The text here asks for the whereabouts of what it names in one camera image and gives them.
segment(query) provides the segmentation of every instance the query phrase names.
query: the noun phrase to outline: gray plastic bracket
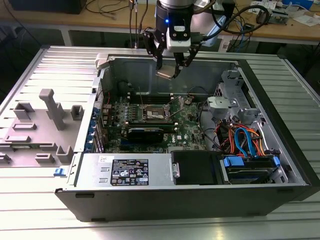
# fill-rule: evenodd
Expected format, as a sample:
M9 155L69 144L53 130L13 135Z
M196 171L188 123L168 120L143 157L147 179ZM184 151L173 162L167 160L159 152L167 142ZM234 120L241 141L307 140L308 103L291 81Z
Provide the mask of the gray plastic bracket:
M59 112L56 102L54 100L55 92L52 89L42 89L39 98L44 101L50 116L54 122L54 125L58 131L62 131L65 128L65 123L62 120L61 112Z
M60 113L60 116L61 118L63 119L64 116L65 116L65 111L63 110L62 106L61 106L61 103L58 102L55 104L56 105L56 108L58 109L58 112ZM48 115L49 119L52 120L52 117L51 117L51 114L49 111L46 111L46 114Z
M70 110L70 113L74 121L81 121L84 117L84 109L81 105L73 105Z
M46 145L40 145L39 148L42 151L56 151L58 149L58 146L55 142L52 142L50 144L46 144Z
M12 159L7 155L0 153L0 164L9 164Z
M15 131L36 130L37 126L33 122L30 122L30 123L15 123L12 128Z
M37 153L34 158L39 164L54 163L55 159L51 153Z
M29 136L7 136L4 141L11 143L30 143L31 138Z
M74 156L74 151L71 146L68 147L66 152L62 149L61 146L59 146L55 155L62 164L70 164Z
M32 108L30 103L26 102L19 102L16 107L13 109L13 112L15 113L16 117L21 121L29 121L30 117L28 113L34 112L35 110Z

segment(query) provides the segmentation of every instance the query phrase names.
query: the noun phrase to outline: wooden workbench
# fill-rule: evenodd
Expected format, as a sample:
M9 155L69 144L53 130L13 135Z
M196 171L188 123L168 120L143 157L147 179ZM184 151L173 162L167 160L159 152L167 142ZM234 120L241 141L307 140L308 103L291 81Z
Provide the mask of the wooden workbench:
M116 0L100 0L100 5L117 3ZM241 9L250 4L250 0L237 0L237 6ZM115 10L128 4L123 1L115 6L106 7L105 10ZM68 39L69 30L97 31L97 32L123 32L129 31L129 9L124 8L116 13L116 19L103 16L98 13L92 13L83 9L78 14L51 13L51 12L31 12L31 11L14 11L7 3L14 16L21 21L26 27L59 29L66 45L71 45ZM138 22L144 12L146 5L138 5ZM98 11L97 4L92 3L89 8ZM312 6L311 11L319 11L320 6ZM242 15L246 22L256 25L256 15L253 13L244 13ZM132 26L134 26L135 16L132 14ZM6 10L2 1L0 1L0 25L18 26L19 24L12 18ZM143 28L155 26L155 5L150 4L148 12L143 21ZM230 25L230 30L239 31L235 23ZM220 35L230 39L230 34L222 32ZM302 23L289 19L287 25L268 24L256 30L252 35L252 40L265 42L283 42L297 44L316 44L320 41L320 24L315 26L306 26Z

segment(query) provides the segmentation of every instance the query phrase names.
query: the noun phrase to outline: motherboard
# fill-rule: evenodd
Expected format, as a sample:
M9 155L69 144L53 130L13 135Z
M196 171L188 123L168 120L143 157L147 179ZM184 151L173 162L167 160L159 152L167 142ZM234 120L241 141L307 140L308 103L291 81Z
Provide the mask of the motherboard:
M183 96L119 97L102 109L105 153L205 150L198 104Z

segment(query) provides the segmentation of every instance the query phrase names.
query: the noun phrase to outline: warning label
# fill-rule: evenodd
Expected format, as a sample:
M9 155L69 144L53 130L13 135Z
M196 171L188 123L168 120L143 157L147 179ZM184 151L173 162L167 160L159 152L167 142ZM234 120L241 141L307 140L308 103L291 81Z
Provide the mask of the warning label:
M148 159L114 159L111 173L112 186L149 185Z

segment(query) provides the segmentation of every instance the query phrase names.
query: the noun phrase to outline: circuit board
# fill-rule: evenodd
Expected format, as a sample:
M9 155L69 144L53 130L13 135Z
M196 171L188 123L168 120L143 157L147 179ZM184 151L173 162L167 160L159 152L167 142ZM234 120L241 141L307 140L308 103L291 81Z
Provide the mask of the circuit board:
M197 123L197 104L183 105L182 109L181 102L181 100L174 101L170 104L169 111L174 115L167 121L163 120L163 112L159 113L161 108L166 109L165 104L130 104L122 99L111 102L112 107L108 106L111 110L108 112L109 116L104 118L108 120L104 123L104 131L107 135L104 151L106 153L170 153L174 150L205 150L205 138ZM162 142L152 144L129 142L124 135L129 122L135 124L135 127L145 127L144 123L148 117L150 117L148 123L155 124L153 128L164 130Z

